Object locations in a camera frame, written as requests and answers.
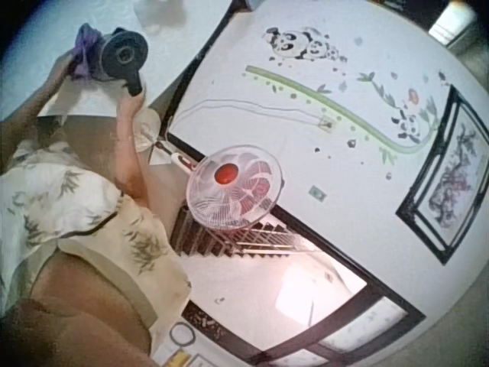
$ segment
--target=panda wall sticker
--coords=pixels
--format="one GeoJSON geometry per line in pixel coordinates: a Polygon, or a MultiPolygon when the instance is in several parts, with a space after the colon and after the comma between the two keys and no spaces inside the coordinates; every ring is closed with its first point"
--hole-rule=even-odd
{"type": "Polygon", "coordinates": [[[315,28],[305,27],[299,31],[285,32],[280,32],[278,28],[269,28],[263,38],[272,46],[274,53],[280,57],[348,62],[348,58],[341,55],[331,43],[329,36],[323,35],[315,28]]]}

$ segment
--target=wall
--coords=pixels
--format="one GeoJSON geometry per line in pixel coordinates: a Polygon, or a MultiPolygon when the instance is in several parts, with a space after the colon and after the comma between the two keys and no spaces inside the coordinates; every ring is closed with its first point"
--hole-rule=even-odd
{"type": "Polygon", "coordinates": [[[321,118],[331,117],[332,103],[317,103],[307,98],[310,94],[246,67],[284,76],[313,93],[323,91],[328,100],[394,141],[399,140],[393,110],[372,85],[357,81],[360,73],[374,73],[376,83],[399,104],[408,100],[409,89],[418,92],[423,108],[432,96],[440,118],[453,84],[487,125],[488,95],[442,45],[392,12],[368,2],[295,4],[267,0],[257,11],[235,16],[194,76],[171,132],[203,154],[244,143],[274,154],[286,182],[279,205],[426,315],[404,338],[358,363],[371,365],[428,330],[474,282],[489,259],[489,200],[485,198],[463,243],[442,265],[395,214],[432,140],[415,154],[397,154],[394,164],[383,162],[378,141],[344,115],[340,122],[333,116],[330,131],[321,129],[321,118]],[[308,26],[327,34],[348,57],[347,64],[280,57],[262,38],[272,27],[298,31],[308,26]],[[308,194],[312,185],[326,193],[323,203],[308,194]]]}

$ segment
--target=white fan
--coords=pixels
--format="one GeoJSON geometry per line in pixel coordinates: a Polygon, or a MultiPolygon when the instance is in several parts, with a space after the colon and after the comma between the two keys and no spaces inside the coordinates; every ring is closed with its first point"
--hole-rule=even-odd
{"type": "Polygon", "coordinates": [[[179,154],[173,161],[192,171],[187,204],[195,220],[211,229],[254,225],[271,211],[283,187],[277,159],[252,145],[218,151],[193,169],[179,154]]]}

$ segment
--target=green vine decal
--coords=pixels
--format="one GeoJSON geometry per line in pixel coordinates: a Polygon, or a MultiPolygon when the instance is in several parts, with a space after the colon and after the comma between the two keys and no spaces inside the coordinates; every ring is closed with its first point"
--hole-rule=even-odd
{"type": "MultiPolygon", "coordinates": [[[[425,136],[425,138],[419,142],[419,144],[407,147],[404,145],[400,145],[399,143],[391,140],[389,137],[387,137],[384,133],[376,129],[374,126],[370,125],[368,122],[366,122],[364,119],[359,117],[358,115],[354,114],[350,110],[346,109],[345,107],[339,105],[337,102],[331,100],[327,96],[324,96],[323,93],[316,92],[307,86],[304,86],[298,82],[295,82],[291,79],[286,78],[285,76],[281,76],[275,73],[272,73],[268,70],[261,69],[260,67],[253,67],[253,66],[247,66],[246,71],[249,73],[253,73],[254,75],[261,76],[265,79],[268,79],[274,83],[280,83],[284,86],[287,86],[291,89],[296,90],[299,93],[304,94],[305,96],[308,96],[311,99],[316,100],[317,102],[321,103],[322,105],[329,107],[331,110],[337,112],[340,115],[343,115],[347,119],[349,119],[351,122],[356,124],[359,128],[364,129],[368,134],[372,135],[374,138],[376,138],[381,144],[383,144],[385,147],[391,149],[392,151],[395,151],[399,154],[415,154],[421,149],[423,149],[428,142],[430,141],[432,134],[434,132],[433,126],[430,128],[428,134],[425,136]]],[[[374,78],[374,73],[370,73],[369,75],[367,74],[361,74],[362,77],[368,78],[368,79],[373,79],[374,78]]]]}

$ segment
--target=hand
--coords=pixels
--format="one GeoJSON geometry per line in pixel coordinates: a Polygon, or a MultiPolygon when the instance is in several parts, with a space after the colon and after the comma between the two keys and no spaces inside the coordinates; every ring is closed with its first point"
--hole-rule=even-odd
{"type": "Polygon", "coordinates": [[[125,90],[124,95],[119,99],[117,104],[117,116],[131,120],[132,122],[136,114],[142,108],[145,96],[146,89],[144,87],[143,91],[134,97],[125,90]]]}
{"type": "Polygon", "coordinates": [[[53,67],[49,73],[49,76],[44,82],[44,88],[50,95],[54,95],[58,92],[66,79],[68,74],[73,71],[74,62],[71,50],[67,51],[63,55],[59,56],[54,62],[53,67]]]}

